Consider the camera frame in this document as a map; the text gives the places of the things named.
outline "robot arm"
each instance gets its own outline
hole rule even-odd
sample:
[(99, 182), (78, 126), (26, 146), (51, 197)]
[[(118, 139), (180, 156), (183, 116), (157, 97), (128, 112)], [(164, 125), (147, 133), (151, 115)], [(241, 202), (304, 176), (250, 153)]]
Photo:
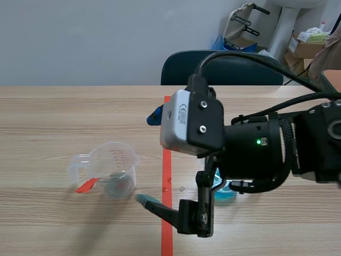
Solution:
[[(161, 108), (162, 115), (158, 114), (163, 126), (163, 147), (206, 158), (205, 169), (196, 176), (197, 202), (182, 199), (179, 211), (152, 201), (144, 203), (147, 210), (169, 222), (181, 234), (213, 235), (214, 195), (225, 186), (227, 179), (233, 180), (230, 189), (241, 194), (272, 191), (285, 182), (290, 171), (297, 177), (312, 173), (317, 183), (341, 183), (341, 94), (305, 95), (259, 113), (240, 115), (232, 120), (232, 125), (224, 126), (223, 105), (201, 74), (209, 61), (225, 55), (249, 58), (235, 52), (210, 55), (190, 77), (188, 87), (175, 92)], [(302, 83), (293, 74), (278, 71)], [(311, 84), (307, 87), (317, 91)], [(277, 114), (282, 108), (321, 98), (331, 102), (307, 111)], [(212, 187), (217, 168), (222, 183)]]

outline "red tape strip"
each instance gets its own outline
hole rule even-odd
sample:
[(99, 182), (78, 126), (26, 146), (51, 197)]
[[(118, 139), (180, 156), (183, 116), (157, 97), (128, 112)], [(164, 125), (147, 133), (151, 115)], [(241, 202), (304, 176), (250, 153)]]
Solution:
[[(170, 96), (165, 96), (165, 102), (170, 100)], [(172, 208), (172, 155), (165, 148), (162, 161), (162, 204)], [(164, 220), (161, 224), (161, 256), (173, 256), (173, 227)]]

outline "dark chair backrest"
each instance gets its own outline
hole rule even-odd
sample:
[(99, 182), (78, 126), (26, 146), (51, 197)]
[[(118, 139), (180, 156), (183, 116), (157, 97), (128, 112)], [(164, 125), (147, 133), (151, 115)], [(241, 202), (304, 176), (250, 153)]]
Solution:
[[(215, 51), (186, 51), (170, 56), (163, 67), (161, 85), (187, 85), (188, 78), (206, 56)], [(259, 58), (280, 64), (267, 56)], [(283, 76), (250, 60), (229, 57), (213, 60), (204, 70), (208, 85), (282, 85)]]

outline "wooden table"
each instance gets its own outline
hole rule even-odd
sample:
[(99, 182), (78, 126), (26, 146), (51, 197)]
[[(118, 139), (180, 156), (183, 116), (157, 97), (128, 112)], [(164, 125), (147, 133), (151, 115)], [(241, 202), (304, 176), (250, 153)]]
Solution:
[[(136, 193), (161, 197), (159, 128), (146, 117), (177, 87), (0, 87), (0, 255), (160, 256), (161, 221), (134, 197), (74, 193), (72, 155), (108, 141), (141, 156)], [(296, 86), (219, 86), (225, 122), (310, 91)], [(286, 111), (308, 109), (309, 102)], [(173, 207), (196, 199), (200, 162), (172, 153)], [(340, 255), (336, 185), (289, 178), (272, 193), (238, 195), (215, 209), (212, 238), (177, 234), (174, 255)]]
[(322, 82), (329, 83), (338, 92), (341, 92), (341, 70), (326, 70), (321, 75)]

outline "measuring cup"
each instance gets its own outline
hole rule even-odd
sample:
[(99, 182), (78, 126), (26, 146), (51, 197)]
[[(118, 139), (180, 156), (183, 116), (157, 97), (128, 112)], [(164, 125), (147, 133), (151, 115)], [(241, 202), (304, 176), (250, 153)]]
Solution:
[(68, 167), (72, 183), (79, 183), (79, 169), (88, 178), (99, 178), (96, 186), (111, 198), (123, 198), (136, 186), (135, 167), (139, 157), (130, 146), (121, 142), (108, 142), (98, 146), (90, 154), (73, 156)]

